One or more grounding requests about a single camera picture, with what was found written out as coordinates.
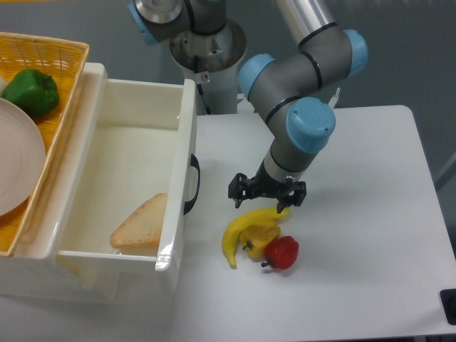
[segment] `banana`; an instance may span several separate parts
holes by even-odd
[[[237,242],[239,235],[248,226],[255,224],[265,219],[283,219],[290,214],[290,209],[285,208],[280,214],[277,213],[277,208],[266,207],[261,209],[252,210],[234,219],[225,230],[222,237],[222,250],[228,259],[229,265],[232,269],[237,268],[236,259],[234,254],[237,249]]]

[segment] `wicker basket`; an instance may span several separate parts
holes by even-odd
[[[35,68],[51,75],[57,83],[59,104],[48,115],[33,121],[43,136],[46,161],[31,196],[12,211],[0,216],[0,257],[9,257],[26,231],[42,193],[55,149],[69,108],[76,97],[76,86],[86,63],[89,45],[63,39],[0,32],[0,76],[6,81],[25,68]]]

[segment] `black handle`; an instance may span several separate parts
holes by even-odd
[[[196,158],[196,156],[193,153],[192,153],[192,155],[190,155],[190,166],[193,166],[198,171],[198,183],[197,183],[197,191],[196,191],[194,197],[190,201],[186,201],[184,204],[184,215],[188,214],[188,212],[190,210],[192,210],[193,206],[195,205],[195,202],[197,201],[198,193],[200,192],[200,182],[201,182],[200,163],[198,162],[198,158]]]

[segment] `toast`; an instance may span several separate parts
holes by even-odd
[[[111,246],[120,249],[158,246],[167,198],[167,194],[160,193],[144,202],[111,234]]]

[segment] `blue joint cap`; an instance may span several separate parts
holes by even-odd
[[[145,24],[143,23],[143,20],[141,19],[140,15],[137,13],[135,5],[133,3],[134,0],[132,0],[127,6],[128,9],[130,10],[130,14],[133,17],[133,20],[135,21],[136,26],[141,32],[142,39],[146,44],[157,44],[159,41],[155,39],[155,37],[150,33],[150,31],[147,29]]]
[[[349,77],[364,69],[368,63],[369,53],[368,46],[362,35],[355,30],[345,30],[344,32],[351,42],[351,68],[347,76]]]
[[[286,114],[285,127],[292,143],[305,153],[318,153],[336,127],[333,110],[318,98],[300,98]]]
[[[250,90],[252,89],[259,74],[273,61],[275,61],[275,59],[267,53],[264,53],[262,55],[253,56],[241,67],[237,77],[237,84],[239,84],[239,87],[246,96],[247,100],[250,96]]]

